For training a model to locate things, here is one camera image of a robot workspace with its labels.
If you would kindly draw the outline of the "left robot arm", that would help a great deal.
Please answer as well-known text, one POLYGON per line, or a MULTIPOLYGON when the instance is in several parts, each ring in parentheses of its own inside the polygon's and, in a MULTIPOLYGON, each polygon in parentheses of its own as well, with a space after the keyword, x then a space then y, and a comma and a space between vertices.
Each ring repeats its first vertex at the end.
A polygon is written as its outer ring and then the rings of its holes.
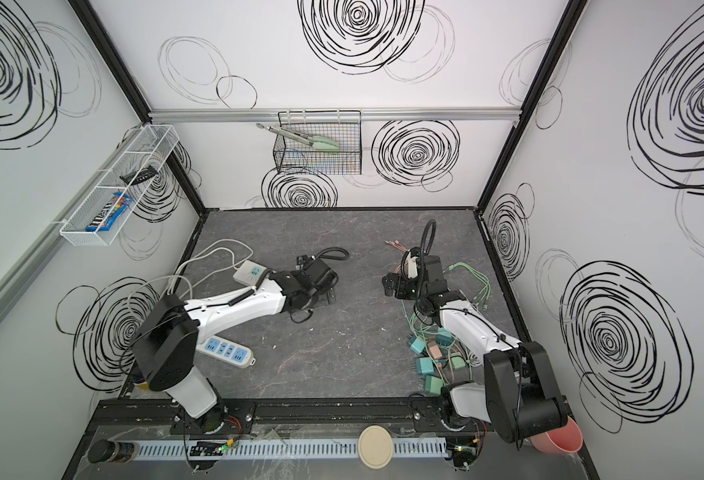
POLYGON ((236 269, 243 287, 207 298, 163 297, 130 341, 139 381, 164 392, 198 420, 221 405, 221 397, 195 365, 213 337, 235 326, 282 313, 313 313, 339 276, 320 255, 304 256, 295 270, 276 271, 250 260, 236 269))

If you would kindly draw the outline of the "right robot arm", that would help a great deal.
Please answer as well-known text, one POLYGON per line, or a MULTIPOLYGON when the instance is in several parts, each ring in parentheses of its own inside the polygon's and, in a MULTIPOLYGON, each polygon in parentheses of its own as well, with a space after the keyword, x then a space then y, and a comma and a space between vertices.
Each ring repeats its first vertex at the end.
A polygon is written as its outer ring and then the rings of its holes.
POLYGON ((458 290, 449 288, 441 260, 413 248, 400 270, 382 279, 385 294, 412 301, 416 312, 446 329, 480 361, 480 383, 447 390, 449 417, 488 422, 507 443, 565 427, 569 414, 551 361, 538 342, 523 342, 492 324, 458 290))

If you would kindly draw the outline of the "white multicolour power strip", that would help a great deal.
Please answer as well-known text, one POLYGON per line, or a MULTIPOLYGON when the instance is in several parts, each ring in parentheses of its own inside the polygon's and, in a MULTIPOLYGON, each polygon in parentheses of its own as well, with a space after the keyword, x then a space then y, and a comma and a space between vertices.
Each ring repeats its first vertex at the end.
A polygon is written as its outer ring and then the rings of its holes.
POLYGON ((233 280, 244 286, 256 286, 267 272, 267 267, 245 260, 235 269, 233 280))

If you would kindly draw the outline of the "pink charger plug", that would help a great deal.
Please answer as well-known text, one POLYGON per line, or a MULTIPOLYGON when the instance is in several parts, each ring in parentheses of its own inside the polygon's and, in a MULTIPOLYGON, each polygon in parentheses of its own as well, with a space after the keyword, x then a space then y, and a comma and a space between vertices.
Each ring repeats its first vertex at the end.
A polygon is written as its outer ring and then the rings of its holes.
POLYGON ((429 342, 426 346, 426 351, 428 355, 434 360, 441 360, 444 358, 443 352, 440 348, 440 345, 437 344, 436 342, 432 341, 429 342))

